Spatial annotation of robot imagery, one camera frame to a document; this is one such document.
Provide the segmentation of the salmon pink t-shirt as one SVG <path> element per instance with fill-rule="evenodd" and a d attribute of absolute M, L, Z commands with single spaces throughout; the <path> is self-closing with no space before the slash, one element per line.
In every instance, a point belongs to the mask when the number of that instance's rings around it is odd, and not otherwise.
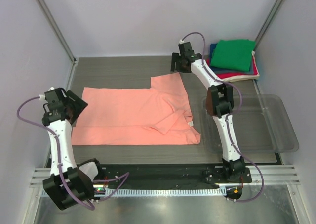
<path fill-rule="evenodd" d="M 72 144 L 192 145 L 201 135 L 179 73 L 151 78 L 149 89 L 85 87 L 88 106 L 72 131 Z"/>

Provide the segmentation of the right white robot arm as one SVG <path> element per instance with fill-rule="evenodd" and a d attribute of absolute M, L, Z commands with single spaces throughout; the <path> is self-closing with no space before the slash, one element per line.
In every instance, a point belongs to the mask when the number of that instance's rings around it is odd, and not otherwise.
<path fill-rule="evenodd" d="M 246 166 L 239 153 L 233 127 L 233 87 L 222 81 L 207 65 L 200 53 L 195 53 L 190 42 L 181 40 L 179 52 L 172 53 L 171 71 L 193 73 L 207 89 L 205 107 L 212 116 L 222 145 L 223 178 L 228 182 L 242 181 Z"/>

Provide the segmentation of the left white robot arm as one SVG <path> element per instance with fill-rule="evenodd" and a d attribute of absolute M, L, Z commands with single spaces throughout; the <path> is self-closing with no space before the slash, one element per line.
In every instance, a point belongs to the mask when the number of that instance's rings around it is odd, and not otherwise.
<path fill-rule="evenodd" d="M 94 197 L 93 184 L 100 184 L 105 173 L 95 158 L 76 164 L 71 141 L 73 123 L 88 104 L 72 91 L 51 87 L 44 94 L 46 104 L 42 123 L 51 148 L 51 170 L 43 188 L 60 210 Z"/>

